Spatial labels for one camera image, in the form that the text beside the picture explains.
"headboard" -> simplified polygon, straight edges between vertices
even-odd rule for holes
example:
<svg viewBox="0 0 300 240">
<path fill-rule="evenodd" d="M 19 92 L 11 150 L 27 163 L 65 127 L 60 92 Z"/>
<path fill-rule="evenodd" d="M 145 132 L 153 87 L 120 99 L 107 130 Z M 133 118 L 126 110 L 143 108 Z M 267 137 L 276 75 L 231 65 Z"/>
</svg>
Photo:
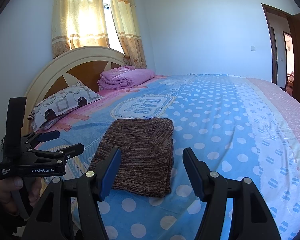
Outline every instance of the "headboard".
<svg viewBox="0 0 300 240">
<path fill-rule="evenodd" d="M 125 65 L 124 56 L 114 49 L 87 46 L 70 50 L 52 60 L 26 91 L 27 102 L 22 135 L 30 131 L 30 121 L 27 117 L 37 103 L 78 81 L 98 92 L 97 81 L 100 79 L 100 73 Z"/>
</svg>

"pillow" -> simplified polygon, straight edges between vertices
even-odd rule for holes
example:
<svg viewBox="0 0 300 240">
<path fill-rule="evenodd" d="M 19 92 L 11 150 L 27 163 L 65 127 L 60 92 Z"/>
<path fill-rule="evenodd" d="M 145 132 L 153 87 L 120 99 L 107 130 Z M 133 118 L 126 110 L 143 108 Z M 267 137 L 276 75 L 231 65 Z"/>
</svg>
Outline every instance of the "pillow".
<svg viewBox="0 0 300 240">
<path fill-rule="evenodd" d="M 67 87 L 37 104 L 28 116 L 33 119 L 33 131 L 46 122 L 52 121 L 65 112 L 85 106 L 103 98 L 81 82 Z"/>
</svg>

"bed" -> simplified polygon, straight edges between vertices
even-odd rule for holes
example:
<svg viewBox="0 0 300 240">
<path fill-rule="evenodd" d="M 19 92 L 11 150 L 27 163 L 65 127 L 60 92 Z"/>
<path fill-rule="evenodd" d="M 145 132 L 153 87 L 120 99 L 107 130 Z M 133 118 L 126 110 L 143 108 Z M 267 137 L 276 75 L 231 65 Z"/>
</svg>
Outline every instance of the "bed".
<svg viewBox="0 0 300 240">
<path fill-rule="evenodd" d="M 27 90 L 26 115 L 35 104 L 78 80 L 98 92 L 99 74 L 124 65 L 123 56 L 91 46 L 57 57 Z M 155 76 L 138 87 L 103 90 L 102 96 L 50 128 L 60 131 L 59 139 L 38 145 L 50 151 L 79 142 L 85 146 L 82 155 L 67 161 L 63 179 L 85 173 L 114 120 L 162 117 L 174 123 L 172 193 L 158 199 L 112 190 L 98 203 L 110 239 L 194 239 L 205 203 L 194 195 L 183 166 L 186 147 L 226 178 L 250 177 L 266 200 L 282 239 L 293 239 L 298 233 L 300 104 L 279 87 L 225 74 L 189 74 Z M 23 133 L 29 131 L 25 119 Z M 80 227 L 76 199 L 72 199 L 72 211 L 73 221 Z M 229 199 L 221 239 L 228 239 L 231 216 Z"/>
</svg>

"brown knitted fabric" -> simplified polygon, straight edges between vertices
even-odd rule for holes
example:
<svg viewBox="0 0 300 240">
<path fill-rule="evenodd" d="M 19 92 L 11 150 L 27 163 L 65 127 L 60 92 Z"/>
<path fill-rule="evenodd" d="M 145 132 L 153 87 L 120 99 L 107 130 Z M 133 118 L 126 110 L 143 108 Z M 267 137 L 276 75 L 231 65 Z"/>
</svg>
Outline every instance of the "brown knitted fabric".
<svg viewBox="0 0 300 240">
<path fill-rule="evenodd" d="M 118 119 L 103 136 L 88 170 L 93 170 L 113 147 L 118 147 L 122 159 L 112 188 L 163 197 L 171 193 L 173 129 L 167 118 Z"/>
</svg>

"floral curtain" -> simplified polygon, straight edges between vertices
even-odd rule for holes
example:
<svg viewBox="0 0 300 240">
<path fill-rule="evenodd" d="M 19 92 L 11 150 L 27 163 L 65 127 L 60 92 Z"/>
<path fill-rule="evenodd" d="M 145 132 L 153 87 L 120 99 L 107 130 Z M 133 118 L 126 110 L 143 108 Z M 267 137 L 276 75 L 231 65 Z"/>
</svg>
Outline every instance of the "floral curtain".
<svg viewBox="0 0 300 240">
<path fill-rule="evenodd" d="M 146 68 L 134 0 L 110 0 L 110 9 L 119 41 L 125 55 L 129 56 L 130 65 Z"/>
<path fill-rule="evenodd" d="M 53 58 L 68 50 L 92 45 L 110 47 L 103 0 L 55 0 Z"/>
</svg>

